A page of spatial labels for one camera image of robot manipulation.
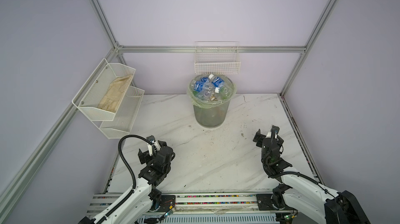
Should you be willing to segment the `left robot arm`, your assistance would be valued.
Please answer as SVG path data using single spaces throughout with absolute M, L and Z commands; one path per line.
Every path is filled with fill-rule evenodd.
M 158 202 L 161 192 L 156 188 L 171 171 L 171 162 L 175 153 L 166 142 L 159 141 L 155 151 L 139 152 L 138 157 L 143 168 L 135 186 L 131 186 L 105 210 L 93 218 L 84 217 L 81 224 L 134 224 L 148 212 L 154 202 Z

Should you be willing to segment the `upper white mesh shelf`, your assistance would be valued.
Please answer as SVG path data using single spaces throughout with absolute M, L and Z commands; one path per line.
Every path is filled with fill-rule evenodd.
M 135 69 L 120 63 L 109 63 L 103 59 L 85 85 L 72 100 L 73 106 L 81 111 L 90 121 L 113 121 L 128 87 L 133 80 Z M 122 81 L 124 89 L 114 96 L 114 106 L 105 108 L 105 98 L 111 97 L 110 85 Z

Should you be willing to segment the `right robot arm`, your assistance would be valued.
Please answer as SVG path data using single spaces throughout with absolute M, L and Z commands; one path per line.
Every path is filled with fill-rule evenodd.
M 279 181 L 272 191 L 273 208 L 293 208 L 319 224 L 368 224 L 370 221 L 355 195 L 323 185 L 281 157 L 284 140 L 279 130 L 272 126 L 267 134 L 257 131 L 253 138 L 261 149 L 264 172 L 268 178 Z

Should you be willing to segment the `clear purple label bottle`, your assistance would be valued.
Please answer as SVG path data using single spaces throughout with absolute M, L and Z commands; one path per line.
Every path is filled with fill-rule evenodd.
M 202 101 L 211 102 L 215 100 L 215 86 L 212 83 L 204 83 L 200 92 L 197 93 L 197 98 Z

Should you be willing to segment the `mesh waste bin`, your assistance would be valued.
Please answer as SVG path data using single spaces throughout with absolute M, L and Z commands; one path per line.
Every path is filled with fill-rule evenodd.
M 193 105 L 196 121 L 205 128 L 219 127 L 226 118 L 230 101 L 209 109 L 203 109 Z

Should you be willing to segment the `green bin liner bag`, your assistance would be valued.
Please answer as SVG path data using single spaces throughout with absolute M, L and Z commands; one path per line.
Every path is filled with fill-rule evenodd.
M 192 80 L 200 80 L 202 77 L 208 77 L 209 75 L 199 75 L 199 76 L 196 76 Z M 223 98 L 223 97 L 219 96 L 218 94 L 214 93 L 214 95 L 215 95 L 214 101 L 211 101 L 211 102 L 202 101 L 197 98 L 197 93 L 193 93 L 193 91 L 191 89 L 191 81 L 192 81 L 191 80 L 187 87 L 187 95 L 191 99 L 192 104 L 194 106 L 203 108 L 203 109 L 217 107 L 224 103 L 228 103 L 232 99 L 232 97 L 236 94 L 236 91 L 237 91 L 236 84 L 230 78 L 228 78 L 225 75 L 215 75 L 215 76 L 221 77 L 229 85 L 229 87 L 231 88 L 231 94 L 227 98 Z

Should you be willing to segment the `white mesh shelf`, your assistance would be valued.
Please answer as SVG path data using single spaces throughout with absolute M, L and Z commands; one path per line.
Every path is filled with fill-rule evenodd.
M 73 106 L 81 111 L 90 121 L 113 121 L 128 87 L 133 80 L 135 69 L 120 63 L 109 63 L 103 59 L 85 85 L 72 100 Z M 122 81 L 124 89 L 114 96 L 114 106 L 105 108 L 105 98 L 111 97 L 110 85 Z
M 113 121 L 104 121 L 100 131 L 108 139 L 120 139 L 130 134 L 137 117 L 144 90 L 129 86 Z

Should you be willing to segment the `lower white mesh shelf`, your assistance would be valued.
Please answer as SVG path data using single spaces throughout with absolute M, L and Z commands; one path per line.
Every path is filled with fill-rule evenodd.
M 129 86 L 113 121 L 104 121 L 100 131 L 108 139 L 120 139 L 130 134 L 137 117 L 144 90 Z

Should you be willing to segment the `blue label water bottle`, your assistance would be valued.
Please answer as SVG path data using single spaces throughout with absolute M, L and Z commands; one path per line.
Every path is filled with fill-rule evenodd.
M 201 84 L 210 83 L 209 78 L 208 78 L 208 77 L 202 77 L 202 78 L 200 79 L 200 83 L 201 83 Z

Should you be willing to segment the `Pocari Sweat bottle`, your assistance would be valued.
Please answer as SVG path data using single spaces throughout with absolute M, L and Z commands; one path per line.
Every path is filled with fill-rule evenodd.
M 223 98 L 227 98 L 231 94 L 231 88 L 221 77 L 211 74 L 208 78 L 214 85 L 216 94 Z

